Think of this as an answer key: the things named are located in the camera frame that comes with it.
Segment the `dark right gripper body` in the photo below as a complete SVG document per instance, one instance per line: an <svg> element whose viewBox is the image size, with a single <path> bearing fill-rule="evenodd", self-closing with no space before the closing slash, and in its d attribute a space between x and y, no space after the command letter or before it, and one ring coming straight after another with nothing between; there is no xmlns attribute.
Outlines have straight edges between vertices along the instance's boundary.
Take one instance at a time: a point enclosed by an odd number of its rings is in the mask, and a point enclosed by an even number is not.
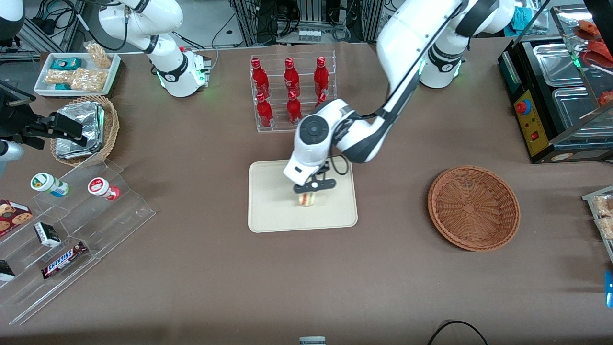
<svg viewBox="0 0 613 345"><path fill-rule="evenodd" d="M49 127L48 118L32 111L29 103L35 97L19 98L14 94L19 91L13 85L1 82L0 138L42 150L43 138L56 139L58 132Z"/></svg>

